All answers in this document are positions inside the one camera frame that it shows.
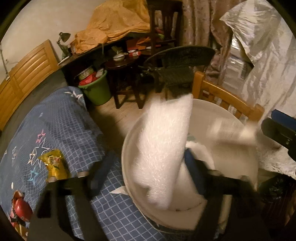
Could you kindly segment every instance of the wall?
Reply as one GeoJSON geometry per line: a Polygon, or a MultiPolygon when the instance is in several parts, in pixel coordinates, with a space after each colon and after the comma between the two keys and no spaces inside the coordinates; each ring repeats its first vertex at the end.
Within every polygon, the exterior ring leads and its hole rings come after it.
{"type": "MultiPolygon", "coordinates": [[[[27,53],[49,39],[57,56],[62,51],[56,44],[59,32],[71,33],[69,44],[76,32],[84,30],[94,9],[105,0],[32,0],[17,15],[1,44],[6,67],[10,71],[27,53]]],[[[0,83],[5,70],[0,59],[0,83]]]]}

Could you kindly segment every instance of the curtain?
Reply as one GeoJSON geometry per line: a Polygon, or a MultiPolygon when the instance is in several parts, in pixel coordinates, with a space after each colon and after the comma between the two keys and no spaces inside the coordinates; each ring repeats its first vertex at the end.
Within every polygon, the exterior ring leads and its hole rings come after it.
{"type": "Polygon", "coordinates": [[[222,84],[229,55],[232,30],[220,17],[244,0],[183,0],[183,45],[216,46],[207,79],[222,84]]]}

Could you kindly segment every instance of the orange wooden chair back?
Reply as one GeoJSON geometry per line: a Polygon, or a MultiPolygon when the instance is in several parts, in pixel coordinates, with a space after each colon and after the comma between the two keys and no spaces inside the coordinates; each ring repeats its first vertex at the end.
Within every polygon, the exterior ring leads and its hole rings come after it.
{"type": "Polygon", "coordinates": [[[222,100],[220,106],[224,109],[228,110],[230,105],[236,108],[234,114],[236,118],[240,118],[241,114],[244,114],[248,117],[248,120],[258,122],[264,113],[264,108],[259,104],[251,107],[224,88],[206,81],[205,74],[200,71],[197,71],[194,75],[192,94],[195,99],[203,99],[215,104],[215,96],[220,98],[222,100]]]}

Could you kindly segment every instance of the lamp shade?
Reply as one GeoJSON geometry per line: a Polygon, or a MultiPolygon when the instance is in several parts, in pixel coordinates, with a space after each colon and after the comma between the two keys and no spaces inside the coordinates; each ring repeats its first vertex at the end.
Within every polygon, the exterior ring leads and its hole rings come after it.
{"type": "Polygon", "coordinates": [[[63,32],[60,32],[59,35],[63,42],[66,42],[71,36],[70,33],[63,33],[63,32]]]}

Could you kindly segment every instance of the red ball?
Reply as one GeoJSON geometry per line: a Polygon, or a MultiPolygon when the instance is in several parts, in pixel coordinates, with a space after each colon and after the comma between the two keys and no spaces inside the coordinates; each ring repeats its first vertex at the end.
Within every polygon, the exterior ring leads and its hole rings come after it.
{"type": "Polygon", "coordinates": [[[19,198],[15,202],[15,213],[25,222],[29,222],[33,211],[30,205],[23,199],[19,198]]]}

